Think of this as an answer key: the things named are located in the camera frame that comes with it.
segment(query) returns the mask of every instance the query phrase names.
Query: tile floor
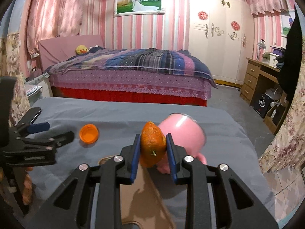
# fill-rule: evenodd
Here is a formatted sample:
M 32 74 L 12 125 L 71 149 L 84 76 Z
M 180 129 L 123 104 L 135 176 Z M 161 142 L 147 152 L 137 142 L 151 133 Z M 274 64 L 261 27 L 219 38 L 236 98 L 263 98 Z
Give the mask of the tile floor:
M 305 183 L 300 170 L 290 167 L 264 174 L 275 197 L 275 219 L 284 219 L 305 197 Z
M 212 88 L 212 97 L 208 100 L 208 107 L 223 109 L 239 123 L 255 147 L 257 156 L 260 157 L 271 141 L 273 134 L 264 124 L 263 119 L 239 95 L 236 88 L 217 85 Z

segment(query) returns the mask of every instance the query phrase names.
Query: wooden desk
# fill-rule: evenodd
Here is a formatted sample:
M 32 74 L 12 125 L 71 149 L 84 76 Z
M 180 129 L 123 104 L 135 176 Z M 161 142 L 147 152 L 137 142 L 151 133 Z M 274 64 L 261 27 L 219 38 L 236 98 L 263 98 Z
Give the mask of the wooden desk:
M 274 88 L 278 83 L 277 77 L 280 72 L 277 68 L 264 64 L 262 62 L 248 59 L 248 68 L 245 75 L 244 84 L 240 91 L 240 96 L 243 98 L 250 106 L 253 106 L 255 99 L 258 95 L 264 94 L 267 89 Z M 281 103 L 285 106 L 285 112 L 280 119 L 278 125 L 275 125 L 272 121 L 271 115 L 275 107 L 271 108 L 264 118 L 264 123 L 268 126 L 270 131 L 275 135 L 280 129 L 289 109 L 289 104 L 286 102 Z

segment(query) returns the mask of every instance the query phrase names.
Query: grass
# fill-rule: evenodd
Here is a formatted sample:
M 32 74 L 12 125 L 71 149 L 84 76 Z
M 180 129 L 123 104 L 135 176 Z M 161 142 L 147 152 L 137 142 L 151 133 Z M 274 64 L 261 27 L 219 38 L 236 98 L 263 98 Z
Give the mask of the grass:
M 140 2 L 142 5 L 144 6 L 157 6 L 159 7 L 158 10 L 161 10 L 161 1 L 142 1 Z M 129 3 L 128 5 L 125 6 L 118 6 L 116 9 L 116 13 L 120 14 L 120 13 L 127 13 L 127 12 L 133 12 L 132 11 L 132 3 Z
M 289 27 L 283 27 L 283 35 L 287 35 L 289 30 L 290 30 Z

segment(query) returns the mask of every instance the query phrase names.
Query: blue gripper pad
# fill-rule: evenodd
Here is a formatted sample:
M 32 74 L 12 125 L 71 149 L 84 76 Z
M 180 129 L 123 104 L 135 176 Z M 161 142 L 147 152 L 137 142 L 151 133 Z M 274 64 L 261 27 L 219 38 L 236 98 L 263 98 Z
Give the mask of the blue gripper pad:
M 50 124 L 48 122 L 31 124 L 26 129 L 28 133 L 34 134 L 42 131 L 48 131 L 50 129 Z
M 141 136 L 139 134 L 136 135 L 133 146 L 135 147 L 135 151 L 132 157 L 131 175 L 130 175 L 131 183 L 134 183 L 135 178 L 137 177 L 139 158 L 141 153 Z
M 174 181 L 174 183 L 177 183 L 177 169 L 176 169 L 176 160 L 173 153 L 174 145 L 170 142 L 170 137 L 167 134 L 166 135 L 166 151 L 167 151 L 167 158 L 168 158 L 168 164 L 170 166 L 170 175 Z

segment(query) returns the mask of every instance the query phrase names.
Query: pink mug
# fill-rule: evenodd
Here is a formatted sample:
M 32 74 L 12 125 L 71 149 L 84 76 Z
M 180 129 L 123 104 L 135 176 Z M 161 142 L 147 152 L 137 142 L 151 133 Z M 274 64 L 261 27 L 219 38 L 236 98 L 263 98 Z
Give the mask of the pink mug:
M 174 144 L 184 147 L 188 155 L 207 164 L 205 156 L 200 153 L 205 145 L 206 136 L 202 127 L 192 117 L 186 114 L 170 114 L 159 124 L 159 128 L 164 136 L 171 133 Z M 157 163 L 157 170 L 162 174 L 170 174 L 167 154 Z

